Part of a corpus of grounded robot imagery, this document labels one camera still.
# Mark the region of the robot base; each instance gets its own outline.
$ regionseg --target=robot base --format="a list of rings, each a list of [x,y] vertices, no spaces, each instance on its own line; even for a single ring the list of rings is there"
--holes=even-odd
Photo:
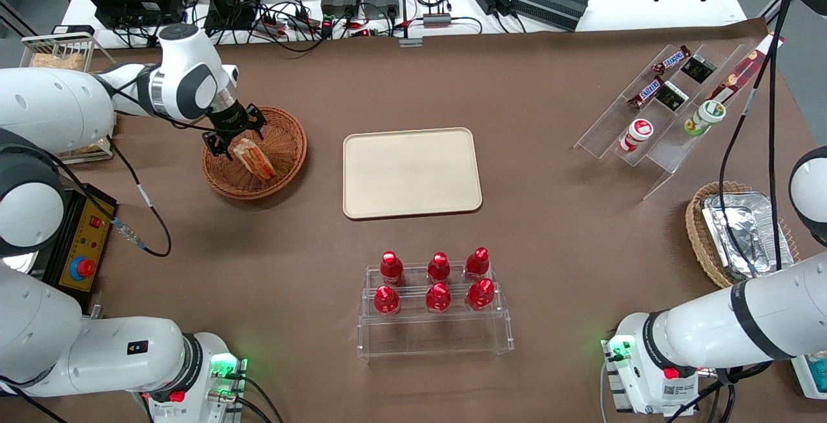
[[[243,382],[215,376],[219,372],[246,374],[246,360],[233,356],[227,344],[212,333],[196,333],[196,340],[204,350],[201,372],[183,399],[183,402],[156,402],[148,399],[155,423],[239,423],[240,406],[225,402],[211,402],[207,393],[232,391],[242,396]]]
[[[662,413],[671,417],[680,406],[697,397],[698,374],[689,378],[665,378],[664,371],[649,358],[644,346],[644,322],[648,317],[646,313],[627,316],[620,322],[614,337],[603,341],[609,382],[618,411],[629,411],[628,406],[624,408],[621,404],[626,400],[618,398],[623,391],[635,413]],[[625,358],[609,362],[616,355]],[[617,380],[612,379],[613,372],[616,372]],[[694,412],[694,408],[689,408],[682,415],[690,417]]]

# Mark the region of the bread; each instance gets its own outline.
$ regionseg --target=bread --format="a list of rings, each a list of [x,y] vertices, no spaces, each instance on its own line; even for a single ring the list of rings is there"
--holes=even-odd
[[[261,182],[267,182],[275,178],[275,168],[267,156],[261,152],[261,149],[247,138],[242,138],[233,147],[233,155],[235,155],[253,176],[256,176]]]

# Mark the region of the black power adapter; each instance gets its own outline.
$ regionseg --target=black power adapter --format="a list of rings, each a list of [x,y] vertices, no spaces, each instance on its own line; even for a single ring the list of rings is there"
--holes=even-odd
[[[503,16],[511,16],[514,14],[514,9],[511,7],[511,0],[494,0],[494,7],[496,7],[499,14]]]
[[[476,4],[482,8],[482,12],[485,13],[485,16],[494,14],[497,11],[497,4],[494,0],[476,0]]]

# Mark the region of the bottle rack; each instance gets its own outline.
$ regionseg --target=bottle rack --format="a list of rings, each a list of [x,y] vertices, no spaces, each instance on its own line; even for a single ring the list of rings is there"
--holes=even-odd
[[[667,45],[658,56],[647,64],[643,72],[620,93],[614,103],[600,115],[594,125],[583,134],[583,137],[574,146],[575,149],[576,147],[582,147],[598,160],[602,160],[607,153],[612,152],[632,167],[638,166],[644,158],[649,158],[650,161],[662,168],[664,173],[649,189],[644,199],[674,176],[680,165],[685,162],[692,150],[704,137],[705,134],[699,136],[688,134],[683,129],[686,120],[690,119],[701,103],[709,99],[715,88],[751,52],[750,48],[741,44],[729,56],[723,56],[706,44],[701,45],[697,50],[692,50],[692,53],[702,56],[716,67],[715,71],[703,83],[698,83],[680,70],[686,60],[680,61],[676,67],[671,67],[668,72],[660,76],[661,79],[671,82],[689,97],[680,107],[672,111],[658,99],[650,99],[639,111],[629,105],[629,100],[637,96],[654,79],[655,73],[652,71],[652,65],[669,58],[677,50],[678,47]],[[626,152],[620,148],[618,142],[620,138],[626,135],[630,123],[638,118],[647,119],[652,123],[653,135],[634,151]]]
[[[425,294],[431,288],[428,265],[406,266],[405,286],[394,287],[399,294],[401,311],[380,315],[373,305],[376,288],[383,285],[378,266],[369,266],[364,274],[357,331],[358,355],[364,360],[378,357],[443,355],[443,353],[493,352],[496,355],[514,350],[511,316],[502,287],[493,267],[487,278],[494,282],[494,301],[481,311],[465,305],[470,282],[463,279],[465,261],[449,261],[448,277],[451,305],[443,313],[425,308]]]

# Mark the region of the beige tray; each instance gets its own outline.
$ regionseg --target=beige tray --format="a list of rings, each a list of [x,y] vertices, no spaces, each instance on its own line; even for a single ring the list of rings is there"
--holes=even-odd
[[[482,205],[468,129],[352,134],[342,152],[342,209],[354,220],[474,211]]]

